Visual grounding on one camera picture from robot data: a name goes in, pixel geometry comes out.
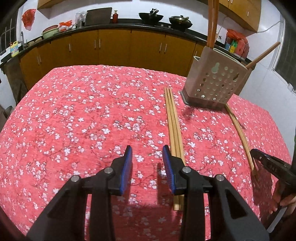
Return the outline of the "red floral tablecloth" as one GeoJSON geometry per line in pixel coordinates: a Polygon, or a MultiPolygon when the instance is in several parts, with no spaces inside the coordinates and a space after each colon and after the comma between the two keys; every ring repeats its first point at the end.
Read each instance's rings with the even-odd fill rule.
{"type": "Polygon", "coordinates": [[[117,240],[178,240],[162,147],[169,144],[165,88],[171,88],[186,163],[202,175],[224,175],[261,220],[275,179],[263,168],[258,185],[226,111],[186,106],[185,78],[117,66],[53,69],[25,95],[1,131],[1,208],[27,233],[73,175],[88,177],[131,146],[130,189],[112,198],[117,240]]]}

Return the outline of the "right window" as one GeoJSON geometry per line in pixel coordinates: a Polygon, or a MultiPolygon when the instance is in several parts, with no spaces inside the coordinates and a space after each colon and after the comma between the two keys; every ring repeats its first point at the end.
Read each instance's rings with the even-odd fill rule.
{"type": "Polygon", "coordinates": [[[283,18],[282,43],[275,72],[284,79],[295,92],[295,29],[283,18]]]}

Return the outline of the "window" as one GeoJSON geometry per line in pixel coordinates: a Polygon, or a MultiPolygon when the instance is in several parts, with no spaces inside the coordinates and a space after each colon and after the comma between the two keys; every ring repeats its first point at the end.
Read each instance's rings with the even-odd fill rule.
{"type": "Polygon", "coordinates": [[[284,79],[295,92],[295,29],[283,18],[282,43],[275,72],[284,79]]]}
{"type": "Polygon", "coordinates": [[[16,41],[16,20],[17,13],[15,12],[9,20],[4,24],[1,30],[1,53],[6,51],[10,44],[16,41]]]}

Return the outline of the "beige perforated utensil holder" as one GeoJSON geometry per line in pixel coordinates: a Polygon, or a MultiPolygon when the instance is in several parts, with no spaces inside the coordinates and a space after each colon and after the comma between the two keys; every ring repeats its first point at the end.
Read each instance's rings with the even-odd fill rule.
{"type": "Polygon", "coordinates": [[[248,69],[233,57],[206,46],[200,57],[193,57],[181,91],[184,104],[223,110],[247,73],[248,69]]]}

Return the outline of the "black wok with lid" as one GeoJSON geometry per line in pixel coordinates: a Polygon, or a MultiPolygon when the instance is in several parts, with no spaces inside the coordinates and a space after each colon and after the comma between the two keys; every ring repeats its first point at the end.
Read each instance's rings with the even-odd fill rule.
{"type": "Polygon", "coordinates": [[[189,17],[180,16],[171,16],[169,17],[171,28],[184,32],[188,28],[192,27],[192,22],[189,20],[189,17]]]}

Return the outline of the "yellow detergent bottle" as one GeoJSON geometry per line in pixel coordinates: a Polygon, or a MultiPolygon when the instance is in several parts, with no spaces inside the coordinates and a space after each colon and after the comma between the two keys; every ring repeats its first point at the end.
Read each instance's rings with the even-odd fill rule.
{"type": "Polygon", "coordinates": [[[15,42],[11,43],[11,45],[10,45],[10,53],[11,53],[11,57],[17,56],[17,54],[19,53],[19,43],[18,43],[18,41],[15,41],[15,42]]]}

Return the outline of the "green basin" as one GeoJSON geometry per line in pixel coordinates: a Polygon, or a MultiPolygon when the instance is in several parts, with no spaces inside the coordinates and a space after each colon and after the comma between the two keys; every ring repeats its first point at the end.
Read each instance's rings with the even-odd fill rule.
{"type": "Polygon", "coordinates": [[[42,32],[43,39],[48,39],[52,37],[54,34],[59,32],[59,26],[58,25],[52,25],[42,32]]]}

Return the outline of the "left window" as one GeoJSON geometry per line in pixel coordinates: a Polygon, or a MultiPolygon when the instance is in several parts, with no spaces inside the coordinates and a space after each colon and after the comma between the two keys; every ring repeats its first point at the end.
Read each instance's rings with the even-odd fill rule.
{"type": "Polygon", "coordinates": [[[4,24],[1,30],[1,53],[6,51],[10,44],[16,41],[16,20],[17,13],[15,12],[9,20],[4,24]]]}

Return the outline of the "red bag on counter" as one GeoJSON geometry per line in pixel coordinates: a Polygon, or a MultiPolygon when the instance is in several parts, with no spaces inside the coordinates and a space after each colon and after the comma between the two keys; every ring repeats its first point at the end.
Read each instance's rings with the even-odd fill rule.
{"type": "Polygon", "coordinates": [[[72,20],[59,23],[59,32],[65,32],[72,26],[72,20]]]}

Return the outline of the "dark cutting board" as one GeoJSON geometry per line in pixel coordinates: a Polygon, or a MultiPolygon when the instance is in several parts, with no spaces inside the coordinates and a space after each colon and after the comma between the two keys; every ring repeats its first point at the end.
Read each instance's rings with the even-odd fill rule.
{"type": "Polygon", "coordinates": [[[88,10],[85,19],[85,26],[109,24],[111,12],[112,7],[88,10]]]}

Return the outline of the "red sauce bottle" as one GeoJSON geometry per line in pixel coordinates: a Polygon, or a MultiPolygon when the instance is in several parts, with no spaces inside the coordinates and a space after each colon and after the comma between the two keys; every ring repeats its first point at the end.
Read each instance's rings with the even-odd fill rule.
{"type": "Polygon", "coordinates": [[[114,14],[112,16],[112,22],[115,24],[115,23],[118,23],[118,13],[117,13],[117,10],[114,11],[114,14]]]}

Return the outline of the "red plastic bag on wall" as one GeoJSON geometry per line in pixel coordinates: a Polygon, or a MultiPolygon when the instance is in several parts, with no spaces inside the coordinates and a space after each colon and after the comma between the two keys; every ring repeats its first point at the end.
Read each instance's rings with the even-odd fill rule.
{"type": "Polygon", "coordinates": [[[30,31],[35,20],[36,9],[28,9],[22,15],[22,22],[26,30],[30,31]]]}

